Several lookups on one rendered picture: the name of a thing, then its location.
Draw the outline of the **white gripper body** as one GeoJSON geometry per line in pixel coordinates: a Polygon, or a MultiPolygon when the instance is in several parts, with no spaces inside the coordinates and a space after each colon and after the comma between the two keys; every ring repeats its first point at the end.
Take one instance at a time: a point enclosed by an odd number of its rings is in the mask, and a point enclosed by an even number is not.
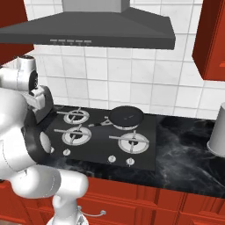
{"type": "Polygon", "coordinates": [[[37,123],[42,122],[53,107],[52,93],[47,86],[39,85],[28,95],[28,108],[34,113],[37,123]]]}

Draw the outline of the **black gas hob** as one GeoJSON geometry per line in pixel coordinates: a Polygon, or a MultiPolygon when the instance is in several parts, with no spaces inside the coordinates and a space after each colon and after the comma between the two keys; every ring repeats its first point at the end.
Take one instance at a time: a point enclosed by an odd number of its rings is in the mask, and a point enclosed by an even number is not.
{"type": "Polygon", "coordinates": [[[39,124],[54,148],[53,158],[82,160],[153,171],[156,167],[156,116],[144,113],[144,120],[133,130],[114,126],[89,127],[105,121],[109,110],[56,105],[39,124]],[[63,150],[70,155],[64,156],[63,150]],[[116,156],[114,163],[108,157],[116,156]],[[133,166],[126,160],[132,157],[133,166]]]}

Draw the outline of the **black frying pan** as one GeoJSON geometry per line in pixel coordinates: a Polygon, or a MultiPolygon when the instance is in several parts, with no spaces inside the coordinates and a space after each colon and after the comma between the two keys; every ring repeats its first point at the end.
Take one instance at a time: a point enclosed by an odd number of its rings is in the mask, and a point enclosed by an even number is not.
{"type": "Polygon", "coordinates": [[[105,121],[90,124],[89,127],[114,126],[119,130],[133,130],[144,120],[141,109],[131,105],[121,105],[113,108],[105,121]]]}

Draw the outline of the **dark grey range hood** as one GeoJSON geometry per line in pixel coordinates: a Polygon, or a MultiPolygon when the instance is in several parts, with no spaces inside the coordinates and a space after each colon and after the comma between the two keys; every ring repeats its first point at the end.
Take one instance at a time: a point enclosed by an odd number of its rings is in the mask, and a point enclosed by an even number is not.
{"type": "Polygon", "coordinates": [[[133,7],[28,20],[23,0],[0,0],[0,43],[172,50],[175,41],[168,17],[133,7]]]}

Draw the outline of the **red base cupboard door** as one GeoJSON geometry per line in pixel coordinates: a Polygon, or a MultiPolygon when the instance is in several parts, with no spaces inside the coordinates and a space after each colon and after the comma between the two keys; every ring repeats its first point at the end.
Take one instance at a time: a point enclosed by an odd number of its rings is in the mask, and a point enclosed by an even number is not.
{"type": "Polygon", "coordinates": [[[186,194],[176,225],[225,225],[225,199],[186,194]]]}
{"type": "Polygon", "coordinates": [[[54,215],[52,199],[19,197],[8,181],[0,180],[0,220],[21,225],[46,225],[54,215]]]}

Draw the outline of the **red drawer front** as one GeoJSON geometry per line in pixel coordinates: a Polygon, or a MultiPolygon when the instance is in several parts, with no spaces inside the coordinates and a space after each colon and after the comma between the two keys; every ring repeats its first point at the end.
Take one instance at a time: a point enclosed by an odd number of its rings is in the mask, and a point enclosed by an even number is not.
{"type": "Polygon", "coordinates": [[[89,178],[89,182],[77,205],[91,225],[155,225],[156,208],[136,198],[136,185],[100,178],[89,178]]]}

